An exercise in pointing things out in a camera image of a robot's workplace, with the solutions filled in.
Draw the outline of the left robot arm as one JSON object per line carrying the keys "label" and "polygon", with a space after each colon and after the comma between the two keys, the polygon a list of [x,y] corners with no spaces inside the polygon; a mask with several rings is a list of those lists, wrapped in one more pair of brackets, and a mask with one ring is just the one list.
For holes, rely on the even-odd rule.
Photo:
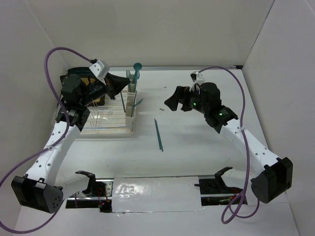
{"label": "left robot arm", "polygon": [[105,82],[96,80],[86,85],[80,76],[62,77],[61,102],[64,106],[56,117],[52,134],[35,163],[23,177],[15,176],[11,187],[22,206],[55,213],[62,201],[77,192],[92,196],[97,191],[95,175],[76,171],[74,175],[57,180],[59,168],[72,143],[80,135],[90,115],[88,105],[108,95],[112,100],[130,80],[108,73]]}

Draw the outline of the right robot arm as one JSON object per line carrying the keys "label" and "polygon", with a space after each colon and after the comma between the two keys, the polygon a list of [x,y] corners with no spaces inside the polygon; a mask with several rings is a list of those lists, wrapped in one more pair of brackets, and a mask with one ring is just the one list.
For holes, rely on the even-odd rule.
{"label": "right robot arm", "polygon": [[192,87],[177,86],[165,105],[176,111],[181,104],[184,112],[196,110],[204,115],[207,124],[228,139],[243,155],[250,155],[250,165],[256,173],[251,179],[254,195],[267,204],[292,185],[293,163],[280,158],[265,147],[241,125],[240,119],[222,104],[221,92],[211,82],[195,83]]}

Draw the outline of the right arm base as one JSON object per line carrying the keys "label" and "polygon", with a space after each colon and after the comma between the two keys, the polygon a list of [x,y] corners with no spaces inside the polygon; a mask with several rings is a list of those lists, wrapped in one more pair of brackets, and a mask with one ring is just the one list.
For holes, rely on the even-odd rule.
{"label": "right arm base", "polygon": [[217,171],[212,177],[200,177],[194,186],[200,191],[201,205],[226,206],[243,190],[245,172],[232,167]]}

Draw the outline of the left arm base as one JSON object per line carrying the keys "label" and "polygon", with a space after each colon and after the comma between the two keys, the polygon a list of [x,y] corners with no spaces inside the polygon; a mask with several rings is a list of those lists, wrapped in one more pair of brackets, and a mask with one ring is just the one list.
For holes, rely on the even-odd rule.
{"label": "left arm base", "polygon": [[60,180],[66,209],[98,209],[112,212],[113,179],[96,178],[95,174],[76,171],[74,175]]}

